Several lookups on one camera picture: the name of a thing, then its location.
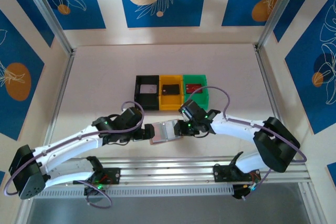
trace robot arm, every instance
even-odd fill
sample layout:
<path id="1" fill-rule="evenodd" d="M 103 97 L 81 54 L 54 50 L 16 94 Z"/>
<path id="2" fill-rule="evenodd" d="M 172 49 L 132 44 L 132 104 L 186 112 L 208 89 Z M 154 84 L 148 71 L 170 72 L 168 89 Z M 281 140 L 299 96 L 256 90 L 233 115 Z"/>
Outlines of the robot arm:
<path id="1" fill-rule="evenodd" d="M 195 136 L 206 134 L 226 134 L 254 143 L 257 152 L 238 153 L 227 169 L 226 181 L 240 181 L 251 171 L 269 167 L 277 172 L 284 172 L 292 161 L 296 150 L 284 144 L 279 137 L 285 137 L 297 148 L 300 144 L 276 119 L 251 121 L 225 116 L 217 110 L 205 112 L 194 101 L 182 105 L 180 112 L 185 120 L 174 125 L 177 136 Z M 130 140 L 150 139 L 154 136 L 154 127 L 146 124 L 141 129 L 142 113 L 136 108 L 128 108 L 121 115 L 101 117 L 82 131 L 56 143 L 31 150 L 28 145 L 18 149 L 9 172 L 13 175 L 15 187 L 21 199 L 27 199 L 40 193 L 44 188 L 73 180 L 87 180 L 91 183 L 106 177 L 106 171 L 97 158 L 88 157 L 81 161 L 65 161 L 93 148 L 106 144 L 129 143 Z M 279 134 L 278 137 L 265 129 Z"/>

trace plastic container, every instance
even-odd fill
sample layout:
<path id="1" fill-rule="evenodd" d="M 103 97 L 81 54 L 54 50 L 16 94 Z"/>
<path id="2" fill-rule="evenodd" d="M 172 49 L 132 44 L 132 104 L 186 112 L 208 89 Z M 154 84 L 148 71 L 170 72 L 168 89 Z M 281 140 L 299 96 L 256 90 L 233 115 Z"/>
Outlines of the plastic container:
<path id="1" fill-rule="evenodd" d="M 187 93 L 187 84 L 200 84 L 202 87 L 207 86 L 206 77 L 204 74 L 192 75 L 185 74 L 183 76 L 183 92 L 184 92 L 184 102 L 186 102 L 191 94 Z M 192 100 L 194 100 L 202 109 L 207 110 L 209 106 L 209 92 L 207 89 L 203 89 L 202 93 L 196 93 L 193 95 Z"/>
<path id="2" fill-rule="evenodd" d="M 163 85 L 178 84 L 180 88 L 179 94 L 163 95 Z M 184 103 L 183 93 L 183 77 L 182 76 L 160 76 L 159 88 L 159 108 L 160 110 L 179 110 Z"/>
<path id="3" fill-rule="evenodd" d="M 159 76 L 137 76 L 134 101 L 144 110 L 159 110 Z"/>

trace yellow bin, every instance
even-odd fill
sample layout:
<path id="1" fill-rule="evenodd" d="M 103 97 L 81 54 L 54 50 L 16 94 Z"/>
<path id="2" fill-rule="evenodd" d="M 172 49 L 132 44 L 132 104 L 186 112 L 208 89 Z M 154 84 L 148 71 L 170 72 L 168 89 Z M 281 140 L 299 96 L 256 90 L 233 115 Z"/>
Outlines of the yellow bin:
<path id="1" fill-rule="evenodd" d="M 172 84 L 178 84 L 180 86 L 180 94 L 163 95 L 162 86 Z M 160 76 L 159 86 L 159 109 L 179 110 L 184 103 L 183 76 Z"/>

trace red object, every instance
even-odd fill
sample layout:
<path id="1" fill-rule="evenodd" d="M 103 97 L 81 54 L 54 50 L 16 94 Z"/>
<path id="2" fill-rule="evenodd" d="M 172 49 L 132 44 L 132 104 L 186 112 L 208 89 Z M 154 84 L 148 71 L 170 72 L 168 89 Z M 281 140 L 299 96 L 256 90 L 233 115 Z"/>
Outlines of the red object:
<path id="1" fill-rule="evenodd" d="M 196 89 L 201 88 L 202 85 L 201 84 L 186 84 L 185 85 L 185 91 L 187 94 L 191 94 L 192 92 L 194 92 Z M 197 91 L 197 94 L 199 93 L 203 93 L 203 90 L 199 90 Z"/>

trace white floor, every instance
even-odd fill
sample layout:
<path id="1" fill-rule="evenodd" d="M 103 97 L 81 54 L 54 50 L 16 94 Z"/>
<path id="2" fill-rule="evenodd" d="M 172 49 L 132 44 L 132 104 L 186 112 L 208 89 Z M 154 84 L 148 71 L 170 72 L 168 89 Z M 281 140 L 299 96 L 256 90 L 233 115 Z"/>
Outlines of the white floor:
<path id="1" fill-rule="evenodd" d="M 208 85 L 225 89 L 231 97 L 228 114 L 266 120 L 270 102 L 253 46 L 139 45 L 79 47 L 76 52 L 52 142 L 80 131 L 100 116 L 120 113 L 122 102 L 133 100 L 136 75 L 205 74 Z M 222 110 L 226 98 L 209 90 L 209 108 Z M 179 118 L 178 112 L 146 112 L 145 123 Z M 254 148 L 226 135 L 150 145 L 104 146 L 81 157 L 195 157 L 230 156 Z"/>

